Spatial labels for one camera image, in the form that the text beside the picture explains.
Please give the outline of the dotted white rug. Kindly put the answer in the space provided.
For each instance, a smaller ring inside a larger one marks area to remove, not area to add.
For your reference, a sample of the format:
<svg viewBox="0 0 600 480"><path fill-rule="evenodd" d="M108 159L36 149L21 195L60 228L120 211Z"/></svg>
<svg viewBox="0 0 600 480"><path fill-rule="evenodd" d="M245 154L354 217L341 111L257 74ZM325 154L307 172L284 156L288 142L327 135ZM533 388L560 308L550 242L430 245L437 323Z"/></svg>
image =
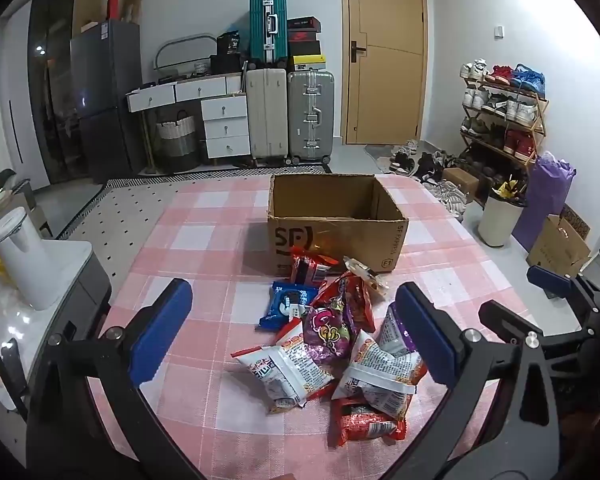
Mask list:
<svg viewBox="0 0 600 480"><path fill-rule="evenodd" d="M74 216L58 240L85 240L108 275L117 295L132 263L175 196L188 187L199 191L205 183L245 183L271 174L328 174L323 165L239 169L204 167L189 174L112 179Z"/></svg>

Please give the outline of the red black snack pack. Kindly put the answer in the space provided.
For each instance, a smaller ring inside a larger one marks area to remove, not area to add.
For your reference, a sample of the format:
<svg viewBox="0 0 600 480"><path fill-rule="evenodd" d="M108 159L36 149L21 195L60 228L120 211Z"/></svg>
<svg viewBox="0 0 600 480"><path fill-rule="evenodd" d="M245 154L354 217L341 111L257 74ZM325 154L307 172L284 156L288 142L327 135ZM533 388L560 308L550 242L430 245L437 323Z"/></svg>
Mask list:
<svg viewBox="0 0 600 480"><path fill-rule="evenodd" d="M368 441L378 438L389 442L406 437L406 422L396 420L376 410L362 396L332 400L327 442L331 448L340 448L350 441Z"/></svg>
<svg viewBox="0 0 600 480"><path fill-rule="evenodd" d="M290 281L298 285L322 287L327 274L339 266L336 259L307 252L298 247L291 248L290 255Z"/></svg>

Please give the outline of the stack of shoe boxes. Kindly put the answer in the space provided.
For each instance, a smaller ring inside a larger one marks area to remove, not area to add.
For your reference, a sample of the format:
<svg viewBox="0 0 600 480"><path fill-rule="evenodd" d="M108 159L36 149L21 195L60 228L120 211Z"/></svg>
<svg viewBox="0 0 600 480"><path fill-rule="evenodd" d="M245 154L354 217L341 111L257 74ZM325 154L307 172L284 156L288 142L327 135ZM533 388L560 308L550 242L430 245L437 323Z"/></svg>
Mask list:
<svg viewBox="0 0 600 480"><path fill-rule="evenodd" d="M287 21L288 70L326 70L320 33L322 24L315 16Z"/></svg>

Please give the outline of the teal suitcase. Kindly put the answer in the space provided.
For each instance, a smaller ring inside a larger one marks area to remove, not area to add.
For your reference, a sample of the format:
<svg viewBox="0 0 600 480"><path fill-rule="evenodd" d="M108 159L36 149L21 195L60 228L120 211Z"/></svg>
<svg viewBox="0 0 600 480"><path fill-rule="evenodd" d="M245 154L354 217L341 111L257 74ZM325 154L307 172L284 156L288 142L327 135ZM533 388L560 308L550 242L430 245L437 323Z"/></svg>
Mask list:
<svg viewBox="0 0 600 480"><path fill-rule="evenodd" d="M288 58L287 0L249 0L250 56L274 65Z"/></svg>

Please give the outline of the silver suitcase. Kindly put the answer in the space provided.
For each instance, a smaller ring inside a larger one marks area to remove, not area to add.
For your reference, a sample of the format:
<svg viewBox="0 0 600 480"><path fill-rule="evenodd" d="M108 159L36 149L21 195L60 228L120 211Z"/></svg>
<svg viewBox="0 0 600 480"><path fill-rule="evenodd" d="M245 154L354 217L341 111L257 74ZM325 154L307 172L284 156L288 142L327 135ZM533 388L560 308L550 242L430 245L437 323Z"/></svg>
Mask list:
<svg viewBox="0 0 600 480"><path fill-rule="evenodd" d="M332 156L335 125L335 78L327 70L288 74L288 148L294 164Z"/></svg>

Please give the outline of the white noodle snack bag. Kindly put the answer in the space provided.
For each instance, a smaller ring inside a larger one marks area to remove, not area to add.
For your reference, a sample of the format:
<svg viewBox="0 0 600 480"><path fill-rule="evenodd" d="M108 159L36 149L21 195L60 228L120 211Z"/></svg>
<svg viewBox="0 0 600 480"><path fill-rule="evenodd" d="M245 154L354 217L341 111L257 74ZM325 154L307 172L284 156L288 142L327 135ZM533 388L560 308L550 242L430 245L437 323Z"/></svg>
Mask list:
<svg viewBox="0 0 600 480"><path fill-rule="evenodd" d="M287 323L272 346L233 352L232 358L260 380L271 401L272 413L304 408L334 386L334 375L309 355L301 318Z"/></svg>

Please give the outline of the red chip bag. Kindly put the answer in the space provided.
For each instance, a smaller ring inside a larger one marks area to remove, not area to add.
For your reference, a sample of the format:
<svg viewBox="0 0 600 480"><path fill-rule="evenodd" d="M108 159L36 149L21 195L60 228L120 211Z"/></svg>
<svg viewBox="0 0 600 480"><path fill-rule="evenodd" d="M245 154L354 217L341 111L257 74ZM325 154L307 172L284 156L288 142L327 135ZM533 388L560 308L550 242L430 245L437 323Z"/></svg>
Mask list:
<svg viewBox="0 0 600 480"><path fill-rule="evenodd" d="M365 330L367 333L376 330L370 288L350 271L322 287L311 306L341 311L351 330Z"/></svg>

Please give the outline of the clear biscuit packet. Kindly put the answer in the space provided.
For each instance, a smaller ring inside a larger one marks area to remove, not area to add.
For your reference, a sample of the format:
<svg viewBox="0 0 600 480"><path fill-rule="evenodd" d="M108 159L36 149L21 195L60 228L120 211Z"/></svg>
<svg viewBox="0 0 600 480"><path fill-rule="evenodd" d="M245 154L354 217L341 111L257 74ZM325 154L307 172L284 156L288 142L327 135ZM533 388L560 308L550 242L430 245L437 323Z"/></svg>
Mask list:
<svg viewBox="0 0 600 480"><path fill-rule="evenodd" d="M385 278L373 271L370 266L360 260L344 256L343 263L346 267L347 278L358 285L363 294L372 301L385 300L389 297L389 284Z"/></svg>

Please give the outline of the purple grape candy bag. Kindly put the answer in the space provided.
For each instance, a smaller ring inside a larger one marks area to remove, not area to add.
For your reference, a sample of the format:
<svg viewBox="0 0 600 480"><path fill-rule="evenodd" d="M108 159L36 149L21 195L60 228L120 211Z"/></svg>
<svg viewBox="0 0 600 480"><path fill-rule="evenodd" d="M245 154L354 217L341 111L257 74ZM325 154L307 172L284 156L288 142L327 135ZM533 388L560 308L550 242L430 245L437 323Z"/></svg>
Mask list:
<svg viewBox="0 0 600 480"><path fill-rule="evenodd" d="M341 311L329 307L310 305L303 319L304 343L318 365L347 359L359 332L351 330Z"/></svg>

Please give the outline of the brown cardboard SF box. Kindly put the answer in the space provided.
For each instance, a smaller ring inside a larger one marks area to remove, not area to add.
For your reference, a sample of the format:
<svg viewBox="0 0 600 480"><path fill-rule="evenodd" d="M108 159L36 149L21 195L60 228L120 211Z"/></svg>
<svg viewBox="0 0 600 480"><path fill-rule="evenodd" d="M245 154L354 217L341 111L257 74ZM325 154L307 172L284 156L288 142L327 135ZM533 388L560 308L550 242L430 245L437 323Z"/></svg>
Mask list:
<svg viewBox="0 0 600 480"><path fill-rule="evenodd" d="M377 273L392 271L408 219L372 174L279 174L268 193L268 247L287 274L291 249L343 262L355 258Z"/></svg>

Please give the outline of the woven laundry basket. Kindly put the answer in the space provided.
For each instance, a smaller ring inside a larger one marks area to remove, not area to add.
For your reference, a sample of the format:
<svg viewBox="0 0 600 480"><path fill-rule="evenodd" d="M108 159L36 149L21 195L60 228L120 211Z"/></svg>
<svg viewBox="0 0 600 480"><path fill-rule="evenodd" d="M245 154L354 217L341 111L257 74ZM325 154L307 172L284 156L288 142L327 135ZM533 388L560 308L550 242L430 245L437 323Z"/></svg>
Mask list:
<svg viewBox="0 0 600 480"><path fill-rule="evenodd" d="M186 172L199 165L195 118L180 110L174 120L156 125L160 166L170 174Z"/></svg>

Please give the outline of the wooden door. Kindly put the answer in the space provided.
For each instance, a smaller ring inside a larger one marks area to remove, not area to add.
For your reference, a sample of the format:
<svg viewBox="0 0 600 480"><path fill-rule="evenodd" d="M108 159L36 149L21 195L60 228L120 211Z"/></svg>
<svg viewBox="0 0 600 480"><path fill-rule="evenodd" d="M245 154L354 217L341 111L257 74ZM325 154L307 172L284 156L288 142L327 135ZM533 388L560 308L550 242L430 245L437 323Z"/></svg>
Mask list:
<svg viewBox="0 0 600 480"><path fill-rule="evenodd" d="M342 0L342 19L343 140L418 140L427 84L427 0Z"/></svg>

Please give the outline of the white trash bin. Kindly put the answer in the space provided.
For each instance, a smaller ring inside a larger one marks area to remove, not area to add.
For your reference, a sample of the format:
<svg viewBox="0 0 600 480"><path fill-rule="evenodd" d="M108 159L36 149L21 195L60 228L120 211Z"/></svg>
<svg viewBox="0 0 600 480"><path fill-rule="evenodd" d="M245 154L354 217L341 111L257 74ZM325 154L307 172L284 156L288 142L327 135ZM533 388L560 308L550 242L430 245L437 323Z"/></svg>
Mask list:
<svg viewBox="0 0 600 480"><path fill-rule="evenodd" d="M523 200L506 200L491 192L478 224L478 235L483 243L489 247L503 247L512 236L524 208Z"/></svg>

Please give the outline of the blue oreo cookie pack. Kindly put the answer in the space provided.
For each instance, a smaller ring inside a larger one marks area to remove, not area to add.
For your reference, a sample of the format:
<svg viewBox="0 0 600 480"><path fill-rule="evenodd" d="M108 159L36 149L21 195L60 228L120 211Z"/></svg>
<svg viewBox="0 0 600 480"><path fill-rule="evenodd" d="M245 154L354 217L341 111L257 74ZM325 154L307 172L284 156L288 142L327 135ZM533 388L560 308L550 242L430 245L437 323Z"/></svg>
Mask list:
<svg viewBox="0 0 600 480"><path fill-rule="evenodd" d="M279 332L294 318L302 318L317 294L318 288L315 286L274 282L270 303L265 315L260 318L258 327L269 332Z"/></svg>

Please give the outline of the dark refrigerator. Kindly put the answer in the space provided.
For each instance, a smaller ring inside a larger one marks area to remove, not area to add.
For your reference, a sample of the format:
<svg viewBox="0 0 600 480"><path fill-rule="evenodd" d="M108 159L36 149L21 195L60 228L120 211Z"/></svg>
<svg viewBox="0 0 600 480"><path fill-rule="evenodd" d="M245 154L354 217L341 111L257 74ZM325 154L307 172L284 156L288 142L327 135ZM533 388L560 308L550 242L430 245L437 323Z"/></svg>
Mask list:
<svg viewBox="0 0 600 480"><path fill-rule="evenodd" d="M140 26L100 22L71 39L70 60L88 174L98 183L136 176L146 153L126 95L143 83Z"/></svg>

